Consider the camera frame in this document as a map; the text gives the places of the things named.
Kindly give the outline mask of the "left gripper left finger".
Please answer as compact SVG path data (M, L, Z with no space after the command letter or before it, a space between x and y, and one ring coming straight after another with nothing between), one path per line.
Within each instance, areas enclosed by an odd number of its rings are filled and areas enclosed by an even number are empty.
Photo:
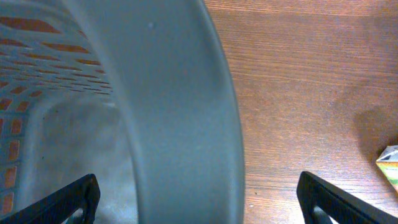
M82 215L73 223L93 224L100 201L100 188L94 174L87 174L36 203L1 220L1 223L62 223L78 209Z

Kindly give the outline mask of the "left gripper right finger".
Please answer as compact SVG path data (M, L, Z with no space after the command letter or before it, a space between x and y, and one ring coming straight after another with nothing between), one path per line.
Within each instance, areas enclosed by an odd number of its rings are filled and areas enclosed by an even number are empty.
M308 171L300 174L297 198L305 223L397 223L396 217Z

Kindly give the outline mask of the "green tissue pack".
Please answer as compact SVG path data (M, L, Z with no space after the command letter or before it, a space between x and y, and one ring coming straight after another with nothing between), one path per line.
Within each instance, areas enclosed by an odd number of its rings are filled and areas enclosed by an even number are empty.
M397 145L387 146L376 160L376 165L397 191Z

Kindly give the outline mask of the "grey plastic basket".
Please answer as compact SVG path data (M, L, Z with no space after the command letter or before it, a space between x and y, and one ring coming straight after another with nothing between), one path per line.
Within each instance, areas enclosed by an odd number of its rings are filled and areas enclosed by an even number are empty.
M94 223L242 223L244 148L203 1L1 2L1 220L87 174Z

